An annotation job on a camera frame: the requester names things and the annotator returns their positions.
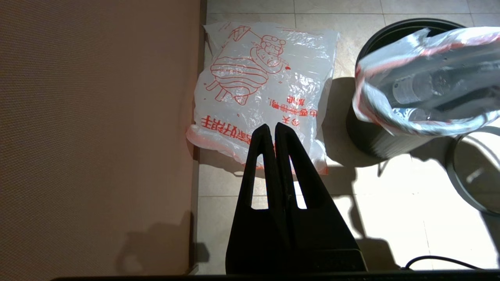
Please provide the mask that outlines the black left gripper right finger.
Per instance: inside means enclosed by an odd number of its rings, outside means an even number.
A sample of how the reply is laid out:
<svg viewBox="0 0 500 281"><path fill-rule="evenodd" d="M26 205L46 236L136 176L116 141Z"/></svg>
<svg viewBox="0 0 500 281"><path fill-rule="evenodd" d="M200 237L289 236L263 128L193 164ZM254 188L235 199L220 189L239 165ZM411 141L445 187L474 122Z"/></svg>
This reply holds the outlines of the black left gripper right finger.
<svg viewBox="0 0 500 281"><path fill-rule="evenodd" d="M295 131L275 127L275 152L291 245L304 250L359 250Z"/></svg>

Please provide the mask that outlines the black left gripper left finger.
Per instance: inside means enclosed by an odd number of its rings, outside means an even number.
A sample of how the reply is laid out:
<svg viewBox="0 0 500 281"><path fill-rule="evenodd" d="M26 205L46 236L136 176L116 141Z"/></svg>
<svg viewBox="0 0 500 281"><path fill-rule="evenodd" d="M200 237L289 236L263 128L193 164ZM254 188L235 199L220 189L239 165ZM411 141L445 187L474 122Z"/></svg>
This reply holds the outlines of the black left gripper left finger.
<svg viewBox="0 0 500 281"><path fill-rule="evenodd" d="M293 247L288 214L293 194L293 177L282 135L287 128L283 124L277 124L272 137L270 127L263 124L251 136L229 248L241 247L243 251L290 251ZM252 208L257 160L260 156L264 161L267 209Z"/></svg>

